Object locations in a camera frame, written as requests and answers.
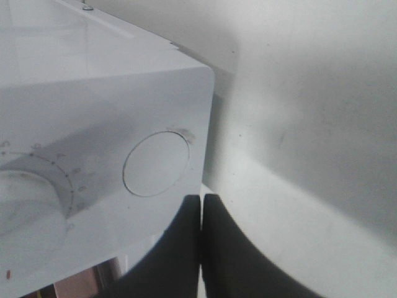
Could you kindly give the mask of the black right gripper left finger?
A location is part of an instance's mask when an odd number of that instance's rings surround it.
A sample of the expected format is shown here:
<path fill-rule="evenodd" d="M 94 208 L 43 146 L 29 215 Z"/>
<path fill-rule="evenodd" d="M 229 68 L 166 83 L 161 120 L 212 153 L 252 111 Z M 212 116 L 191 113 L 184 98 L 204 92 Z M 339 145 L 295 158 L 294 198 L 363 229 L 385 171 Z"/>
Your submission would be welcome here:
<path fill-rule="evenodd" d="M 102 297 L 197 297 L 200 219 L 200 197 L 185 196 L 155 246 Z"/>

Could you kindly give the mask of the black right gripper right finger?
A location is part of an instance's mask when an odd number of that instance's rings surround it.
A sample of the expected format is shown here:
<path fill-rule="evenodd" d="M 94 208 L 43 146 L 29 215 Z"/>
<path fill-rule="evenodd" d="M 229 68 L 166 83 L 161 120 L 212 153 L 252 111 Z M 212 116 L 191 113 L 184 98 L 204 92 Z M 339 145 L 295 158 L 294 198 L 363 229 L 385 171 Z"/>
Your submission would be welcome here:
<path fill-rule="evenodd" d="M 207 297 L 320 297 L 264 256 L 220 197 L 203 200 L 202 276 Z"/>

